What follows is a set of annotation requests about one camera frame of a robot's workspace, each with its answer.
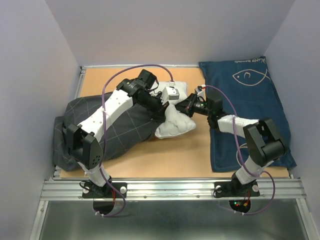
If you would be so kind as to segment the white stained pillow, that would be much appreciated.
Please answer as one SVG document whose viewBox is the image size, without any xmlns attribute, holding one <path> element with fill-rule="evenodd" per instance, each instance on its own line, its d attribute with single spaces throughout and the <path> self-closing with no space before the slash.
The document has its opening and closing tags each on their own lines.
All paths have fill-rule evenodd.
<svg viewBox="0 0 320 240">
<path fill-rule="evenodd" d="M 187 115 L 176 109 L 176 104 L 188 97 L 188 84 L 184 81 L 175 81 L 174 88 L 178 90 L 179 98 L 169 100 L 169 106 L 165 110 L 165 121 L 155 130 L 158 139 L 175 138 L 188 133 L 196 128 L 196 123 Z"/>
</svg>

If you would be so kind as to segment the grey checked pillowcase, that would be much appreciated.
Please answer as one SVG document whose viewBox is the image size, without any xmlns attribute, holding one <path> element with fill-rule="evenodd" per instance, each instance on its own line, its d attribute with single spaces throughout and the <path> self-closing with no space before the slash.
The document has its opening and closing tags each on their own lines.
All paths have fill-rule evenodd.
<svg viewBox="0 0 320 240">
<path fill-rule="evenodd" d="M 79 124 L 102 106 L 100 95 L 79 97 L 66 106 L 64 115 L 57 116 L 53 127 L 53 165 L 71 172 L 80 165 L 68 153 L 65 131 L 70 124 Z M 107 130 L 106 161 L 123 156 L 135 145 L 152 139 L 161 123 L 152 120 L 147 109 L 135 104 Z"/>
</svg>

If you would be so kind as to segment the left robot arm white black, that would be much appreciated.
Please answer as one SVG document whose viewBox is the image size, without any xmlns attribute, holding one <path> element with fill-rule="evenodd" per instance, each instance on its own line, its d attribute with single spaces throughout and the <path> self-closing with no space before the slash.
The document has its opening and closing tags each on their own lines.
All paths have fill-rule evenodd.
<svg viewBox="0 0 320 240">
<path fill-rule="evenodd" d="M 143 69 L 137 78 L 120 82 L 111 96 L 103 99 L 101 107 L 87 119 L 78 125 L 71 123 L 66 128 L 68 153 L 89 177 L 90 182 L 83 185 L 88 194 L 103 198 L 113 190 L 112 178 L 102 166 L 105 153 L 100 140 L 125 111 L 139 104 L 147 109 L 152 120 L 160 123 L 165 121 L 168 104 L 150 94 L 156 81 L 157 77 L 153 73 Z"/>
</svg>

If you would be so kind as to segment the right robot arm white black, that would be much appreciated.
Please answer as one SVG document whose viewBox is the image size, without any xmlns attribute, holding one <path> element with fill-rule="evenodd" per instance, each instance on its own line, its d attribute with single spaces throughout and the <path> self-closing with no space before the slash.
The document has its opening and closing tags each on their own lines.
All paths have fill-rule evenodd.
<svg viewBox="0 0 320 240">
<path fill-rule="evenodd" d="M 220 90 L 209 90 L 207 86 L 201 86 L 175 107 L 188 117 L 194 114 L 206 116 L 211 129 L 232 134 L 236 142 L 239 137 L 245 139 L 247 160 L 244 161 L 241 153 L 237 153 L 241 167 L 230 181 L 215 183 L 213 196 L 259 196 L 257 179 L 266 167 L 286 154 L 287 144 L 272 119 L 246 119 L 238 117 L 236 113 L 228 114 L 223 107 L 225 99 L 227 96 Z"/>
</svg>

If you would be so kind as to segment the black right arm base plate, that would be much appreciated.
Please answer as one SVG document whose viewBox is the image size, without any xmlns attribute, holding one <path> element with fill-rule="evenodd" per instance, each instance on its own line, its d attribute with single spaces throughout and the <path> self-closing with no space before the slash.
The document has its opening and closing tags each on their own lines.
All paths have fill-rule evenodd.
<svg viewBox="0 0 320 240">
<path fill-rule="evenodd" d="M 213 196 L 215 198 L 244 198 L 259 197 L 260 191 L 256 180 L 241 184 L 238 180 L 217 181 L 214 183 Z"/>
</svg>

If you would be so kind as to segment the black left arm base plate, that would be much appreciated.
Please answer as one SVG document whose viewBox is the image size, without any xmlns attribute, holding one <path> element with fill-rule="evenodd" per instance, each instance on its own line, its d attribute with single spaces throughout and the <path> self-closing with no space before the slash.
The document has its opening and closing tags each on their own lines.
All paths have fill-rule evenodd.
<svg viewBox="0 0 320 240">
<path fill-rule="evenodd" d="M 119 191 L 124 197 L 127 196 L 127 183 L 115 182 L 111 185 Z M 82 188 L 82 198 L 84 199 L 103 199 L 103 198 L 120 198 L 121 196 L 115 192 L 108 184 L 103 187 L 95 185 L 90 180 L 83 180 L 79 183 Z"/>
</svg>

